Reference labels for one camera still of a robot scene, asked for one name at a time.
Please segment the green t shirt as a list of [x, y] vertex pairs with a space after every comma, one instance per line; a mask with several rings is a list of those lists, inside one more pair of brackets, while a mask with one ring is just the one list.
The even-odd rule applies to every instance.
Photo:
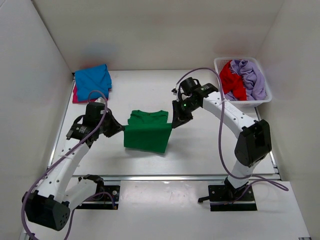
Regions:
[[124, 126], [125, 148], [164, 154], [172, 132], [169, 113], [164, 110], [144, 112], [133, 110]]

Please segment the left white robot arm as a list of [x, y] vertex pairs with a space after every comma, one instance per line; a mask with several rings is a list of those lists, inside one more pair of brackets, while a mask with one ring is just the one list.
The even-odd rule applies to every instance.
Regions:
[[99, 136], [110, 138], [124, 129], [104, 103], [88, 103], [85, 114], [79, 116], [68, 131], [60, 159], [41, 177], [40, 183], [22, 197], [24, 220], [60, 231], [80, 204], [105, 195], [104, 180], [98, 175], [87, 174], [71, 189], [67, 187]]

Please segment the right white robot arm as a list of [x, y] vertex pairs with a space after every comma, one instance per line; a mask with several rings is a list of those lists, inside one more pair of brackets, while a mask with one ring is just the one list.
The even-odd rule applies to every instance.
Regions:
[[231, 103], [222, 99], [221, 92], [211, 83], [201, 85], [189, 77], [178, 84], [172, 93], [172, 128], [180, 127], [193, 119], [192, 112], [202, 108], [220, 119], [220, 127], [227, 126], [235, 135], [236, 162], [224, 181], [224, 195], [236, 200], [242, 195], [256, 166], [272, 150], [270, 125], [257, 121]]

